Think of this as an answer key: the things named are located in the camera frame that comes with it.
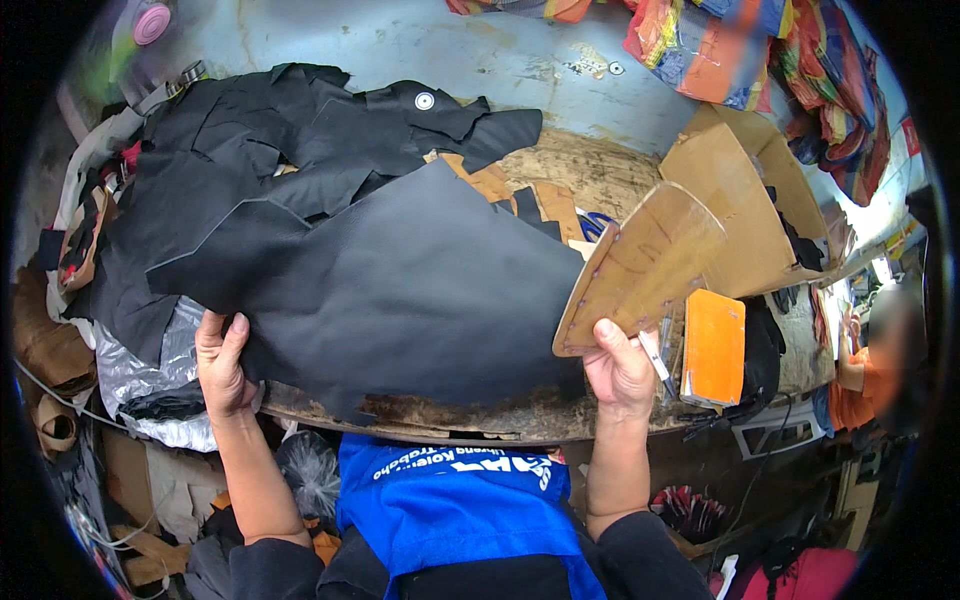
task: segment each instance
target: blue apron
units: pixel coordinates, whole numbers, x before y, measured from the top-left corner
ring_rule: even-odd
[[[345,434],[337,527],[354,525],[396,579],[429,566],[558,557],[573,600],[606,598],[560,506],[566,466],[492,448],[399,448]]]

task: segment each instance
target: scissors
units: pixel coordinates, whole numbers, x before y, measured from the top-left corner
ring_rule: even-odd
[[[586,212],[582,208],[574,207],[577,211],[577,220],[580,221],[580,231],[584,234],[584,239],[588,242],[596,242],[607,228],[608,223],[619,225],[614,219],[608,217],[602,212]]]

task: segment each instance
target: black shirt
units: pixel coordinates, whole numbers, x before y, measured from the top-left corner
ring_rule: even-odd
[[[712,598],[703,577],[648,512],[624,516],[594,543],[578,531],[580,546],[607,597]],[[234,598],[380,600],[389,575],[355,528],[330,566],[310,548],[260,540],[230,553]],[[399,579],[404,600],[507,600],[570,597],[566,569],[553,556],[533,555],[426,568]]]

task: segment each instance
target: orange shirt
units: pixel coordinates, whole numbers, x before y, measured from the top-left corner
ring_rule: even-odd
[[[850,364],[863,365],[863,392],[844,390],[835,379],[830,382],[827,399],[836,431],[854,429],[872,419],[886,408],[900,384],[896,371],[874,367],[869,348],[851,356]]]

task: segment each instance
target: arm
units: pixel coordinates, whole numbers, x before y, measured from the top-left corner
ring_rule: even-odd
[[[850,309],[844,313],[843,326],[840,327],[840,350],[837,355],[837,383],[845,390],[863,392],[864,367],[850,364],[851,334],[859,338],[860,320],[854,318]]]
[[[265,538],[312,548],[297,503],[251,409],[257,386],[240,369],[250,322],[237,314],[226,338],[224,316],[204,313],[197,329],[197,375],[227,474],[230,502],[246,545]]]
[[[639,340],[628,340],[613,322],[600,320],[593,335],[600,351],[584,358],[598,403],[587,474],[587,531],[599,540],[620,518],[647,510],[647,430],[657,379]]]

